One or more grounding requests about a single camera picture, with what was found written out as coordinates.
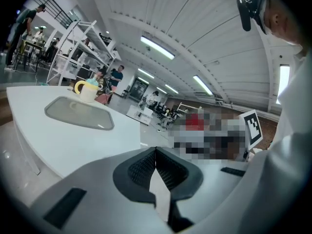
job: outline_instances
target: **fluorescent light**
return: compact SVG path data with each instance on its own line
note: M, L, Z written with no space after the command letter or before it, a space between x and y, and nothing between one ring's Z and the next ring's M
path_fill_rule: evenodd
M162 89L160 89L160 88L158 88L158 87L156 87L156 88L157 88L158 90L160 90L161 92L167 94L167 92L163 91Z
M167 84L165 84L165 86L169 89L171 89L172 91L174 91L176 94L178 94L177 90L174 90L172 87L168 86Z
M143 82L145 82L145 83L147 83L147 84L150 84L148 81L142 79L141 77L138 77L138 79L141 80L141 81L143 81Z
M279 95L284 91L284 89L288 85L290 69L291 68L288 65L280 66L279 87L277 97L279 97Z
M210 89L205 85L205 83L198 77L198 76L193 76L194 80L198 82L198 84L209 94L213 95L213 93L210 91Z
M140 72L142 72L143 74L149 76L150 78L154 79L154 76L151 76L149 73L146 73L144 70L142 70L142 69L140 69L140 68L138 68L138 70L139 70Z
M162 53L163 55L165 55L166 57L168 57L169 59L173 59L175 58L175 56L173 54L171 54L170 52L168 52L167 50L165 50L163 47L159 46L157 43L147 39L144 36L141 36L141 42L151 46L152 48L156 49L157 51L159 51L160 53Z

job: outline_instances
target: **red object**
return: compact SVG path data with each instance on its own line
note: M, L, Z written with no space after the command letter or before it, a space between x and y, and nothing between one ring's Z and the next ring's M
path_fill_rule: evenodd
M189 114L185 119L186 131L204 131L204 120L198 119L198 114Z

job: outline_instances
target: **desk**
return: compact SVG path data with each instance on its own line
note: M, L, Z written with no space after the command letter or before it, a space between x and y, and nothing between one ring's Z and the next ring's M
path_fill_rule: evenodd
M39 57L38 57L38 61L37 61L37 64L36 64L36 72L37 72L38 63L39 63L39 60L40 60L40 57L41 57L41 53L42 53L43 47L41 47L41 46L39 46L39 45L36 45L36 44L34 44L33 42L31 42L31 41L27 41L27 40L23 40L23 41L24 41L24 44L25 44L25 45L32 46L32 47L34 47L34 48L39 49Z
M145 108L144 110L141 110L140 108L131 105L127 112L127 116L145 125L149 125L153 118L152 113L153 111L151 109Z
M63 178L91 161L140 148L140 124L96 101L88 105L110 112L115 125L112 130L80 127L46 116L45 107L60 96L81 102L79 95L68 91L67 88L7 88L17 137L27 161L36 174L40 171L31 159L32 152Z

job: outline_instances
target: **person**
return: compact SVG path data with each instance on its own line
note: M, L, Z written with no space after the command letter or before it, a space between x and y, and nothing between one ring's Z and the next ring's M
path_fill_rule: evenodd
M301 51L294 56L295 67L291 67L291 78L287 88L278 97L282 105L282 113L277 125L272 144L292 133L306 133L312 128L312 53L307 38L304 37L294 15L282 0L238 0L242 26L250 30L250 18L260 26L266 35L273 35L292 45L297 45Z
M27 34L31 36L31 22L35 18L36 13L44 12L45 11L45 5L41 4L39 7L37 7L35 10L25 10L24 12L19 15L17 18L17 27L15 29L15 34L13 36L11 46L8 50L8 53L6 55L6 67L12 68L12 58L14 51L19 43L19 40L22 36L22 34L27 30Z
M150 107L153 102L155 101L156 96L158 96L158 91L153 92L152 94L149 94L147 96L143 96L140 102L138 103L138 106L143 110L146 106Z
M124 70L124 66L121 65L119 66L118 68L118 71L116 71L115 68L112 69L112 72L111 72L111 75L110 75L110 83L112 85L112 89L113 89L113 92L117 89L117 85L118 83L122 80L123 78L123 74L121 73L122 70ZM109 104L112 100L112 97L113 97L113 93L109 96L108 98L108 101L107 101L107 104Z
M59 38L57 38L55 41L50 43L50 46L48 47L47 51L45 52L45 55L41 58L46 62L51 62L58 50L57 44L59 42Z
M117 89L118 83L123 78L122 71L124 70L124 68L125 67L123 65L120 65L118 67L118 70L115 69L109 75L109 83L110 83L110 85L112 87L111 95L107 98L106 94L102 94L102 95L100 95L99 97L96 98L96 101L98 101L98 102L100 102L102 104L109 104L110 103L110 101L112 99L112 96L113 96L113 93Z
M40 27L40 30L37 31L37 33L35 33L35 35L33 36L32 41L34 43L39 44L39 43L41 43L43 41L43 39L44 39L43 28Z
M148 96L146 97L146 104L147 104L148 106L152 105L153 102L154 102L155 99L156 99L156 96L158 96L158 95L159 95L159 92L158 92L158 91L155 91L155 92L153 92L152 94L148 95Z

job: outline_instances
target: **table leg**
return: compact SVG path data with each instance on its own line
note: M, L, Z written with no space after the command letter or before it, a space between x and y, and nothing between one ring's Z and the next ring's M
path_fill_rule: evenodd
M40 170L38 166L36 165L33 157L31 156L31 152L33 152L33 150L30 148L30 146L26 142L25 138L23 137L22 133L20 132L19 128L17 127L15 123L15 120L13 120L13 122L14 122L15 130L16 130L16 135L17 135L20 147L23 150L24 156L28 164L30 165L31 169L33 170L33 172L38 175L40 173Z
M40 50L40 52L39 52L39 56L38 56L38 60L37 60L37 64L36 64L36 73L37 73L37 69L38 69L38 63L41 59L41 53L42 53L42 50Z

